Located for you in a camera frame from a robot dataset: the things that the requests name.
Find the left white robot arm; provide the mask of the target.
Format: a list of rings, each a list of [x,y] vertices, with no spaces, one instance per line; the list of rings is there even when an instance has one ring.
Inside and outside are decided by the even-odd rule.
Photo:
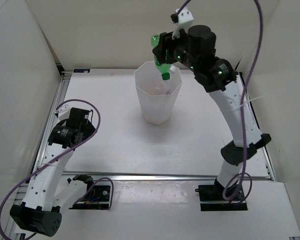
[[[72,147],[95,131],[89,114],[89,110],[67,105],[57,111],[58,123],[47,141],[41,164],[43,170],[30,181],[30,189],[21,204],[14,204],[9,212],[22,230],[52,237],[57,233],[65,211],[80,198],[93,198],[93,178],[84,174],[76,175],[64,190],[56,193],[66,164],[74,153]]]

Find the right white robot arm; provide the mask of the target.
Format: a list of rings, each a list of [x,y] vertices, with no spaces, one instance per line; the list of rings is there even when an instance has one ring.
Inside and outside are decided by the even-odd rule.
[[[265,147],[271,136],[259,129],[249,107],[241,101],[243,93],[237,74],[227,60],[216,56],[215,43],[215,33],[205,25],[181,30],[178,38],[171,32],[151,38],[155,65],[163,79],[168,79],[171,64],[179,62],[188,68],[217,104],[230,129],[232,141],[220,150],[223,163],[214,181],[216,197],[226,200],[246,161]]]

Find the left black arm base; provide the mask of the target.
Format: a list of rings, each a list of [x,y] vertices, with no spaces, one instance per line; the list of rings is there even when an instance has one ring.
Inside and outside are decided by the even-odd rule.
[[[114,197],[114,182],[109,177],[94,179],[78,174],[67,179],[66,209],[110,210]]]

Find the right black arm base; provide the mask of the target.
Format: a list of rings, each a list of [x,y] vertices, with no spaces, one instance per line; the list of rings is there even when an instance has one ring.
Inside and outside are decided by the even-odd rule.
[[[201,184],[195,189],[199,195],[202,212],[247,211],[244,189],[241,186],[238,194],[232,200],[223,198],[223,187],[217,180],[213,184]]]

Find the clear plastic water bottle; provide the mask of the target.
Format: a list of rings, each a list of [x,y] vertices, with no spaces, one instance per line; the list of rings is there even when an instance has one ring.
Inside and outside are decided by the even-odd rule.
[[[170,95],[173,93],[173,91],[176,89],[176,83],[175,80],[175,70],[176,67],[174,65],[170,66],[169,73],[162,73],[161,79],[156,85],[153,94],[155,96],[161,96],[161,95]]]

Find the green plastic bottle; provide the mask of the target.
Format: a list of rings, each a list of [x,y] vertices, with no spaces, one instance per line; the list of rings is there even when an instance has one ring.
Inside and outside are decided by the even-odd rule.
[[[159,40],[160,40],[160,36],[155,34],[151,37],[151,46],[152,49],[154,49],[158,44],[159,44]],[[158,69],[158,71],[161,73],[161,78],[163,81],[167,81],[171,78],[170,75],[170,68],[171,65],[164,63],[164,64],[160,64],[158,61],[158,58],[154,55],[154,64],[156,66],[156,68]]]

